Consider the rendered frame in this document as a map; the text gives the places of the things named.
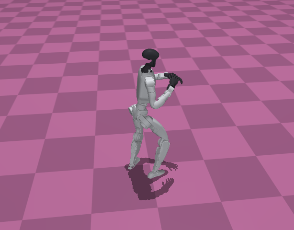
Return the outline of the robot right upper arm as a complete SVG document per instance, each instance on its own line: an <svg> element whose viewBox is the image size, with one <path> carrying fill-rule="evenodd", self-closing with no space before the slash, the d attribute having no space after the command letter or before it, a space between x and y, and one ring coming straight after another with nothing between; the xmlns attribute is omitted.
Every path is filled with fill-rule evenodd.
<svg viewBox="0 0 294 230"><path fill-rule="evenodd" d="M156 102L156 90L155 90L155 81L151 76L145 77L145 87L148 92L148 98L151 108L154 108L154 103Z"/></svg>

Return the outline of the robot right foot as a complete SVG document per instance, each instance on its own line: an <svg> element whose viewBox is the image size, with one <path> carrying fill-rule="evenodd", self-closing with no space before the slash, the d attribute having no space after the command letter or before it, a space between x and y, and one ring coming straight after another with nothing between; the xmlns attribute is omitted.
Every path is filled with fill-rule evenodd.
<svg viewBox="0 0 294 230"><path fill-rule="evenodd" d="M164 172L165 172L164 170L158 170L158 173L155 174L155 172L153 173L153 171L151 171L148 173L147 177L151 179L151 178L154 178L154 177L157 177L157 176L164 174Z"/></svg>

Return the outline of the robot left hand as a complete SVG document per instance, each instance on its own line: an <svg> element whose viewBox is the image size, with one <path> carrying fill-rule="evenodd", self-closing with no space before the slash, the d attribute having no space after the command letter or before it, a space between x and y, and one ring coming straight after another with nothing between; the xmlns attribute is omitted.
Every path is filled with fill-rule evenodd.
<svg viewBox="0 0 294 230"><path fill-rule="evenodd" d="M164 73L164 76L165 77L168 77L168 79L169 79L168 74L170 75L170 77L172 77L172 74L171 73ZM180 77L178 77L178 78L180 78ZM181 84L183 83L181 78L179 79L179 81L180 81Z"/></svg>

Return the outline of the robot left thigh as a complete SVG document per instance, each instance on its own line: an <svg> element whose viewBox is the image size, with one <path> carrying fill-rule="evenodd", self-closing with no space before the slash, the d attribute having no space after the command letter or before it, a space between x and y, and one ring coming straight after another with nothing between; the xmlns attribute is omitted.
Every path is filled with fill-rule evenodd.
<svg viewBox="0 0 294 230"><path fill-rule="evenodd" d="M130 114L132 115L132 107L134 105L130 106L128 108ZM134 140L139 142L139 141L142 141L143 140L143 127L141 126L140 122L138 122L136 119L134 119L133 117L133 122L134 122L134 125L135 125L135 128L136 128L136 133L134 135Z"/></svg>

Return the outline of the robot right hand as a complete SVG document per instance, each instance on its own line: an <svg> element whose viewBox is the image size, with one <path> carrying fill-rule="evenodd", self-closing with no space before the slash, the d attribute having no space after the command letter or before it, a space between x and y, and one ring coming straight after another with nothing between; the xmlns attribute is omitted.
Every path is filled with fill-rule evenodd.
<svg viewBox="0 0 294 230"><path fill-rule="evenodd" d="M176 74L174 74L174 73L172 73L172 77L170 77L169 74L168 74L168 76L169 76L169 79L170 79L170 81L169 81L170 83L168 84L167 89L170 86L172 86L173 88L175 88L175 85L177 85L177 83L178 83L178 81L179 81L180 78L178 78L178 76Z"/></svg>

